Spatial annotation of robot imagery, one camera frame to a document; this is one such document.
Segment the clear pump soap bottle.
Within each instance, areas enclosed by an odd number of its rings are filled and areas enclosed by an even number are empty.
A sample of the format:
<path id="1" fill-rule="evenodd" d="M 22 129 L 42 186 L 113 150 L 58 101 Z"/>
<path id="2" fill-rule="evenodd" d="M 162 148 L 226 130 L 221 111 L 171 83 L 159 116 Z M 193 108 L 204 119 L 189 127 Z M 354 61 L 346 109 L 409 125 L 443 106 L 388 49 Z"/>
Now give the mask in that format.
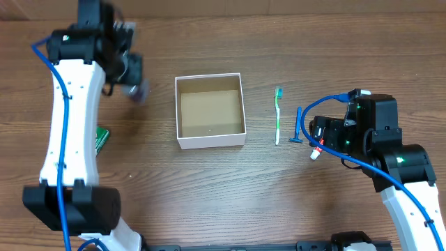
<path id="1" fill-rule="evenodd" d="M 148 79 L 144 79 L 140 85 L 129 86 L 123 85 L 121 87 L 122 92 L 129 98 L 131 101 L 143 105 L 146 102 L 148 94 L 150 92 L 150 83 Z"/>

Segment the green soap bar packet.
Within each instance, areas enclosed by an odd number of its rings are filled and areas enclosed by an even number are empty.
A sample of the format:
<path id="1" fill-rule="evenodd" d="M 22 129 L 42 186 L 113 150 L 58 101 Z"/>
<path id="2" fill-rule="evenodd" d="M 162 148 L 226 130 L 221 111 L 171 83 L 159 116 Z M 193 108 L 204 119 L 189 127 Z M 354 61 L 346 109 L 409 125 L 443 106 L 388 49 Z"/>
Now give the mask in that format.
<path id="1" fill-rule="evenodd" d="M 99 154 L 102 150 L 103 146 L 106 144 L 109 139 L 110 133 L 107 129 L 97 127 L 96 128 L 96 138 L 95 138 L 95 154 Z"/>

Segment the green white toothbrush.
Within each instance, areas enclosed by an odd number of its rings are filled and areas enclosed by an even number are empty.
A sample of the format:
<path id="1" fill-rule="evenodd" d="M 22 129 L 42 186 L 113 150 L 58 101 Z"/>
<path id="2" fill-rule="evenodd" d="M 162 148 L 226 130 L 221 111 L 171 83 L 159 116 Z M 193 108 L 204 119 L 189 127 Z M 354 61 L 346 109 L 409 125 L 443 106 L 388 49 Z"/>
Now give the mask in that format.
<path id="1" fill-rule="evenodd" d="M 280 108 L 279 108 L 279 100 L 283 96 L 283 88 L 277 86 L 275 88 L 275 114 L 276 114 L 276 130 L 275 130 L 275 145 L 279 144 L 280 138 Z"/>

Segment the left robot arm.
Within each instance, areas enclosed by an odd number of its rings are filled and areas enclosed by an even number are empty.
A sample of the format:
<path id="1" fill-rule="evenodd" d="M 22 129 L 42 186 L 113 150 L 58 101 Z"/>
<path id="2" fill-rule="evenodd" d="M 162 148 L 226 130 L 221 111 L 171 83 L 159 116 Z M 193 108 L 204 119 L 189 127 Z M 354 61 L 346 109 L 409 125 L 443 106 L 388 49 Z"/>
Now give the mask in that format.
<path id="1" fill-rule="evenodd" d="M 112 4 L 80 1 L 77 21 L 42 40 L 38 57 L 52 73 L 54 95 L 49 144 L 39 184 L 26 186 L 22 201 L 43 224 L 99 250 L 145 250 L 144 237 L 121 216 L 117 189 L 99 184 L 98 107 L 120 84 L 134 102 L 148 95 L 140 54 L 131 52 L 134 24 Z"/>

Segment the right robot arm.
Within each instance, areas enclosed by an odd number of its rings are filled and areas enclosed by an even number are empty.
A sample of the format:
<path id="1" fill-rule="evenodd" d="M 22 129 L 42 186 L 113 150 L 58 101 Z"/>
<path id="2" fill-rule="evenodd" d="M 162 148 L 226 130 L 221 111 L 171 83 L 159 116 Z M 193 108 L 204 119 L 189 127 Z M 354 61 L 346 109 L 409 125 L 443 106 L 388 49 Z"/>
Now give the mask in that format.
<path id="1" fill-rule="evenodd" d="M 328 100 L 347 105 L 344 118 L 315 116 L 310 109 Z M 330 95 L 306 107 L 302 133 L 312 147 L 340 158 L 372 179 L 388 210 L 403 250 L 444 250 L 445 226 L 436 175 L 426 150 L 403 144 L 397 100 L 388 94 L 353 89 Z"/>

